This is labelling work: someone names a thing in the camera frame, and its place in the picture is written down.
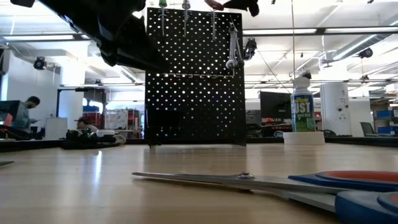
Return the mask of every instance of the security camera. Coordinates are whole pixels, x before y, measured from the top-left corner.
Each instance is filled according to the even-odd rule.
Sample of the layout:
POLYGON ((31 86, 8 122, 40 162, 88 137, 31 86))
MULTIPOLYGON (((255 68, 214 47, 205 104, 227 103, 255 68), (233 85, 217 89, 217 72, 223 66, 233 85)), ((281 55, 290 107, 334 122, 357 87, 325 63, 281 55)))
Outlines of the security camera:
POLYGON ((33 67, 36 70, 45 70, 47 68, 47 62, 45 61, 45 57, 37 57, 33 67))
POLYGON ((360 57, 360 58, 369 58, 369 57, 372 57, 372 56, 373 56, 373 50, 370 49, 370 48, 365 49, 365 50, 363 50, 362 52, 360 52, 358 54, 358 57, 360 57))
POLYGON ((305 71, 305 72, 301 73, 299 76, 300 76, 300 77, 307 78, 307 79, 309 79, 309 80, 312 79, 312 75, 311 75, 311 72, 310 72, 310 71, 305 71))
POLYGON ((253 58, 257 49, 257 42, 254 38, 249 38, 246 47, 244 48, 244 59, 250 60, 253 58))

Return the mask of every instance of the computer monitor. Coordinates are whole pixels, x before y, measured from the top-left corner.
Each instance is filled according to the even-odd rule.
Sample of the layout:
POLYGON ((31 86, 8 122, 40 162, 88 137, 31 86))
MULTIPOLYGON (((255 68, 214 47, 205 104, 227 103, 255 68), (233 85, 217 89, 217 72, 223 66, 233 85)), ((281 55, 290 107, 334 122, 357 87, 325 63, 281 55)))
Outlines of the computer monitor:
POLYGON ((0 101, 0 121, 5 121, 7 115, 11 115, 12 121, 15 121, 21 103, 19 100, 0 101))
POLYGON ((292 119, 292 106, 288 93, 262 91, 260 104, 262 118, 292 119))

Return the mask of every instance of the spray can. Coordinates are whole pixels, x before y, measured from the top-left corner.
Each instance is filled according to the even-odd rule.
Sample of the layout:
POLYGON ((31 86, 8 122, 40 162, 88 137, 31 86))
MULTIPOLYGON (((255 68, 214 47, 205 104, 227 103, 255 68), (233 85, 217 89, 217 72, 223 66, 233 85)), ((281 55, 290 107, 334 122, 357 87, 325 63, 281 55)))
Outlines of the spray can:
POLYGON ((308 90, 310 80, 298 77, 294 80, 294 84, 295 90, 291 98, 293 132, 314 132, 313 95, 308 90))

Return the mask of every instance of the white column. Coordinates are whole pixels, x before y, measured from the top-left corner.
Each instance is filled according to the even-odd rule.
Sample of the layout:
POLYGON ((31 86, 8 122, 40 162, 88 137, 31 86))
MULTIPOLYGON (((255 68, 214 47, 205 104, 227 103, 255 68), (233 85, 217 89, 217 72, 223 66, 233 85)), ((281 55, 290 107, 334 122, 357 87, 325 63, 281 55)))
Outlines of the white column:
POLYGON ((321 86, 322 126, 337 135, 351 135, 351 117, 347 83, 321 86))
MULTIPOLYGON (((61 68, 62 85, 79 85, 85 82, 85 66, 77 59, 68 59, 61 68)), ((68 129, 76 129, 76 121, 83 115, 83 92, 62 91, 59 117, 68 118, 68 129)))

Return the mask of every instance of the black wire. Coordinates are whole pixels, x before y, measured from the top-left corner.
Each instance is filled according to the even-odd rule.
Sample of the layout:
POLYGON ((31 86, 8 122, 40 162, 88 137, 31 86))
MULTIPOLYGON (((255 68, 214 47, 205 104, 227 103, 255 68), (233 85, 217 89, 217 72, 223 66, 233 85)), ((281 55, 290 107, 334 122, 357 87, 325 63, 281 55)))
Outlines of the black wire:
POLYGON ((270 68, 270 66, 268 65, 268 63, 266 62, 266 60, 264 59, 264 57, 262 56, 262 54, 261 54, 260 51, 259 51, 259 54, 260 54, 262 60, 264 61, 264 63, 267 65, 268 69, 269 69, 269 70, 271 71, 271 73, 275 76, 276 80, 278 80, 278 82, 287 90, 288 93, 292 94, 292 93, 289 91, 289 89, 286 88, 286 86, 285 86, 281 81, 279 81, 278 77, 277 77, 276 74, 272 71, 272 69, 270 68))

